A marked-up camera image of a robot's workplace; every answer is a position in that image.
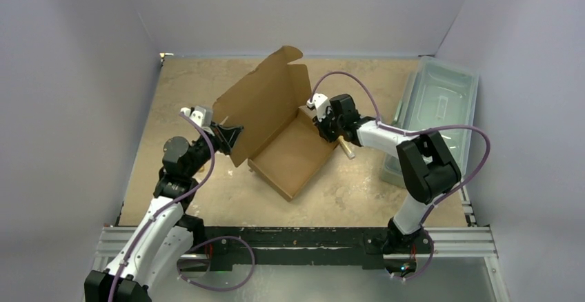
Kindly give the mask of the yellow marker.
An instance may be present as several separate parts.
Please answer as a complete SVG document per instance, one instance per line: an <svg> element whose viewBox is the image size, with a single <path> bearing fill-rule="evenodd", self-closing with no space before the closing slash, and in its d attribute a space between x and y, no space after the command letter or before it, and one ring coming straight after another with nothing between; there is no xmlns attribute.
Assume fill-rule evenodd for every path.
<svg viewBox="0 0 585 302"><path fill-rule="evenodd" d="M355 153L353 152L353 149L351 148L350 144L347 141L345 141L343 137L338 138L338 143L346 157L349 160L353 160L355 158Z"/></svg>

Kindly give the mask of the brown cardboard box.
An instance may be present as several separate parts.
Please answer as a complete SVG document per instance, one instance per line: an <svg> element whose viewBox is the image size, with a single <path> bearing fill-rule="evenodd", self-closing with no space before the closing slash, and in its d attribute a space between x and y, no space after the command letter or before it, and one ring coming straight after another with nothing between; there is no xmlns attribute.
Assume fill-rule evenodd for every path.
<svg viewBox="0 0 585 302"><path fill-rule="evenodd" d="M247 163L271 188L292 201L332 156L338 141L320 137L303 53L282 46L228 88L212 105L213 119L243 132L231 152L234 166Z"/></svg>

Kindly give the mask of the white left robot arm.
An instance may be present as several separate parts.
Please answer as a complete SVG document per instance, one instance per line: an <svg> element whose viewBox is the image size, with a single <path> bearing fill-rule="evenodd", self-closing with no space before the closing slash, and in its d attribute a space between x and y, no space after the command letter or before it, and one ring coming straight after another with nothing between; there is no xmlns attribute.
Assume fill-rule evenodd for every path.
<svg viewBox="0 0 585 302"><path fill-rule="evenodd" d="M163 147L153 198L137 229L103 270L84 282L86 301L151 301L158 284L185 252L206 243L203 219L186 214L202 184L194 175L213 164L216 152L229 155L243 127L211 123L195 141L173 137Z"/></svg>

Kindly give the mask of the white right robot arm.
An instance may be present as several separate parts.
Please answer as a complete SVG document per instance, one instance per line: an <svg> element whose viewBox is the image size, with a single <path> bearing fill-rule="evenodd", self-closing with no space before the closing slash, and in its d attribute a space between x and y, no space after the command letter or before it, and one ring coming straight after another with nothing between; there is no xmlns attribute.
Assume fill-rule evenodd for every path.
<svg viewBox="0 0 585 302"><path fill-rule="evenodd" d="M342 138L353 145L381 150L399 160L407 190L398 212L389 220L381 248L403 252L422 230L433 201L450 192L462 179L459 166L439 132L411 132L385 128L374 117L360 114L353 98L315 94L306 102L315 110L313 123L321 138Z"/></svg>

